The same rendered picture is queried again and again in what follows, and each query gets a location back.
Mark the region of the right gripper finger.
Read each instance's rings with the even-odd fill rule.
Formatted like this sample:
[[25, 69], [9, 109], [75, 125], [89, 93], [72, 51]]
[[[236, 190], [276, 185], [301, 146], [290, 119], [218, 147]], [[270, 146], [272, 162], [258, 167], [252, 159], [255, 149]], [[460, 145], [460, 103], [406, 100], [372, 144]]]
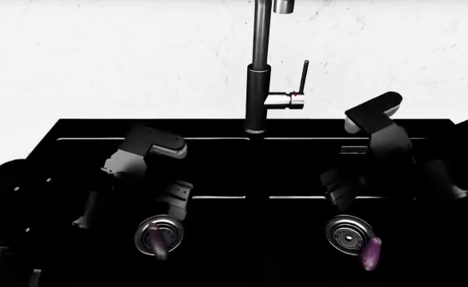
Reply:
[[423, 172], [431, 193], [440, 200], [458, 200], [466, 198], [468, 191], [456, 186], [446, 169], [446, 164], [439, 159], [425, 162]]
[[353, 169], [336, 167], [321, 174], [325, 197], [338, 210], [348, 210], [364, 189], [362, 176]]

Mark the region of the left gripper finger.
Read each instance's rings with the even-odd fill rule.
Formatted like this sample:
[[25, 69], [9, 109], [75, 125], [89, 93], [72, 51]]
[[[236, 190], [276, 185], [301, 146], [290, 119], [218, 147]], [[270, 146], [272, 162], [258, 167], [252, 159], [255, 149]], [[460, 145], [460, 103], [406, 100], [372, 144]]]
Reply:
[[72, 224], [81, 229], [99, 230], [103, 228], [108, 219], [112, 193], [104, 191], [91, 191], [85, 203], [84, 213]]
[[194, 186], [185, 181], [174, 181], [164, 190], [162, 200], [168, 204], [168, 215], [178, 221], [187, 216], [187, 204]]

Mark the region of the round steel sink drain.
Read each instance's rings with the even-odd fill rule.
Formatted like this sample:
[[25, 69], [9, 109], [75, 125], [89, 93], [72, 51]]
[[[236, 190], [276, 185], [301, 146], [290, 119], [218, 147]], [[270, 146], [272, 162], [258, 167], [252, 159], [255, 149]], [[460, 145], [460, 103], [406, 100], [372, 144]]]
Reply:
[[341, 253], [358, 256], [376, 234], [363, 219], [348, 214], [333, 217], [325, 225], [328, 242]]
[[149, 222], [156, 223], [159, 227], [159, 230], [162, 231], [167, 243], [168, 255], [173, 250], [178, 248], [178, 246], [182, 243], [184, 229], [181, 222], [165, 214], [156, 215], [141, 222], [137, 226], [136, 232], [134, 234], [135, 247], [142, 254], [155, 257], [147, 242], [147, 227]]

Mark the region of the black double basin sink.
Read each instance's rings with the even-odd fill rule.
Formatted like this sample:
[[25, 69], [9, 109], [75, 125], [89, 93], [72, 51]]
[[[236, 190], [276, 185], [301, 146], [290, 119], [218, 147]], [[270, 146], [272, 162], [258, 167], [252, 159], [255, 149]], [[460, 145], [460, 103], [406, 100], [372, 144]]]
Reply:
[[[398, 120], [413, 144], [456, 125]], [[240, 120], [144, 120], [182, 136], [188, 153], [175, 169], [194, 186], [176, 248], [188, 264], [182, 287], [468, 287], [468, 196], [423, 202], [363, 191], [348, 210], [325, 198], [321, 174], [360, 160], [369, 135], [339, 120], [270, 120], [249, 136]], [[379, 263], [328, 242], [325, 225], [348, 214], [382, 241]]]

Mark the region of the purple eggplant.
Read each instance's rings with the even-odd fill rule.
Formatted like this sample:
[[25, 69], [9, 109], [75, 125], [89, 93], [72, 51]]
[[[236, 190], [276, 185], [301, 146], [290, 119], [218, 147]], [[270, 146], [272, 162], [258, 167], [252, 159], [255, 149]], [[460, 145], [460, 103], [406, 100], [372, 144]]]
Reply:
[[154, 222], [149, 222], [147, 227], [147, 242], [155, 257], [160, 261], [166, 261], [168, 258], [167, 243], [162, 231]]
[[382, 241], [378, 237], [370, 238], [360, 254], [360, 261], [367, 271], [376, 269], [381, 253]]

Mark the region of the chrome and black kitchen faucet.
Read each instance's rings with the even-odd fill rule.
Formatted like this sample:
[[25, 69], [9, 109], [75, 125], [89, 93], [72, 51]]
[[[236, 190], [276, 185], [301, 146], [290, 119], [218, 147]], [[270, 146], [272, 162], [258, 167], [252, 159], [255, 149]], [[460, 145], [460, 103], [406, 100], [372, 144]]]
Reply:
[[303, 109], [309, 61], [303, 63], [299, 90], [271, 92], [269, 35], [271, 14], [292, 14], [295, 0], [254, 0], [252, 61], [246, 68], [246, 112], [244, 129], [252, 135], [265, 133], [270, 109]]

